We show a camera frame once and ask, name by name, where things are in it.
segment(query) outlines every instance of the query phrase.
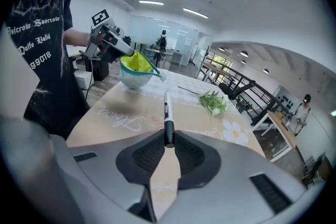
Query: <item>cable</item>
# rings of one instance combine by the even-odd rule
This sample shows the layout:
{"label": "cable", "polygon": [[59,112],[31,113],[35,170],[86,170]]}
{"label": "cable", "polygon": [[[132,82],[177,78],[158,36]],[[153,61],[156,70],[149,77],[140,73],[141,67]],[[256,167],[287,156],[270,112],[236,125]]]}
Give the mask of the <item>cable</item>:
{"label": "cable", "polygon": [[86,96],[85,96],[85,101],[88,97],[88,93],[89,93],[89,90],[91,89],[91,86],[92,86],[92,79],[93,79],[93,64],[92,64],[92,60],[90,59],[90,63],[91,63],[91,79],[90,79],[90,84],[89,84],[89,88],[88,90],[86,91]]}

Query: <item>backpack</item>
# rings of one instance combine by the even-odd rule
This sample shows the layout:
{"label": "backpack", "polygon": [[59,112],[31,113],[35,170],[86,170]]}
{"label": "backpack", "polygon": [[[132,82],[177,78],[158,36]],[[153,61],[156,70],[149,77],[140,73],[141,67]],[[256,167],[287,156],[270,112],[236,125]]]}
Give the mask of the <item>backpack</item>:
{"label": "backpack", "polygon": [[160,40],[159,40],[159,45],[160,48],[165,48],[167,45],[167,40],[166,37],[161,36]]}

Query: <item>black railing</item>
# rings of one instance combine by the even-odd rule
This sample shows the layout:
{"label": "black railing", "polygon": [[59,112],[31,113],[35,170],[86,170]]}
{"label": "black railing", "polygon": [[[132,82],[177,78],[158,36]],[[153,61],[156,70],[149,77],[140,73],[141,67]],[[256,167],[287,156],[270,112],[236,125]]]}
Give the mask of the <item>black railing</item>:
{"label": "black railing", "polygon": [[[228,75],[219,74],[219,73],[217,73],[214,76],[216,71],[210,71],[208,79],[210,79],[211,83],[213,84],[219,85],[220,83],[224,83],[230,86],[230,88],[233,91],[235,91],[238,87],[248,85],[252,81],[252,79],[239,73],[233,68],[224,65],[223,63],[217,62],[209,58],[205,58],[205,62],[210,63],[210,64],[211,62],[215,62],[221,66],[221,68],[216,66],[217,69],[225,70],[226,72],[231,71],[230,75],[232,76],[232,78]],[[206,66],[201,67],[201,72],[205,75],[203,80],[205,80],[205,77],[208,71],[209,71],[208,67]],[[260,86],[256,82],[254,86],[251,87],[249,90],[253,94],[255,94],[257,98],[260,99],[262,103],[264,104],[264,105],[259,104],[255,100],[255,97],[253,98],[250,94],[248,94],[248,90],[242,92],[241,94],[238,95],[239,98],[238,97],[236,98],[236,99],[242,99],[245,102],[244,104],[244,106],[246,107],[245,111],[251,117],[252,125],[255,125],[256,123],[258,123],[261,120],[261,118],[267,113],[267,110],[276,111],[280,107],[281,108],[280,112],[282,114],[286,115],[287,113],[289,113],[288,109],[285,106],[283,106],[277,98],[275,98],[271,93],[269,93],[267,90],[265,90],[262,86]]]}

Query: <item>glass wall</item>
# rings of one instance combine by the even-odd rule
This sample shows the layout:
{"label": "glass wall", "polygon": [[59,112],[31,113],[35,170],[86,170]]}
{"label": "glass wall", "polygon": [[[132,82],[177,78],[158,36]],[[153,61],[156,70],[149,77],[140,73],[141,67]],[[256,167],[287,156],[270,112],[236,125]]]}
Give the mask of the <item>glass wall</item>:
{"label": "glass wall", "polygon": [[166,48],[182,52],[184,55],[181,64],[186,66],[198,37],[197,30],[156,18],[131,16],[127,35],[132,42],[143,43],[148,48],[155,44],[162,30],[166,30]]}

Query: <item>floor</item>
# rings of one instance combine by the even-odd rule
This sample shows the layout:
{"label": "floor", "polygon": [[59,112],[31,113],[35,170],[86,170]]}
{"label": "floor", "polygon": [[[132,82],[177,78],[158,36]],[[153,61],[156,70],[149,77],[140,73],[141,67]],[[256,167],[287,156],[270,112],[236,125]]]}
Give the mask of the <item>floor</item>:
{"label": "floor", "polygon": [[[78,69],[85,70],[85,66],[80,61],[77,61]],[[171,72],[183,74],[185,76],[189,76],[194,78],[197,73],[197,68],[194,64],[189,63],[187,66],[169,62],[169,61],[161,61],[158,65],[159,68],[167,69]],[[115,86],[119,80],[119,72],[120,72],[120,64],[119,63],[110,63],[109,64],[109,75],[103,81],[95,81],[93,86],[91,87],[87,102],[90,106],[93,106],[107,91],[109,91],[113,86]],[[261,133],[263,131],[254,132],[257,140],[260,143],[262,150],[265,153],[267,159],[272,159],[271,156],[281,149],[284,146],[284,139],[281,134],[276,130],[270,130],[266,135],[261,137]],[[288,152],[284,157],[278,159],[274,162],[277,166],[282,168],[283,170],[289,172],[291,175],[300,180],[303,177],[302,173],[302,160],[299,153],[296,151]]]}

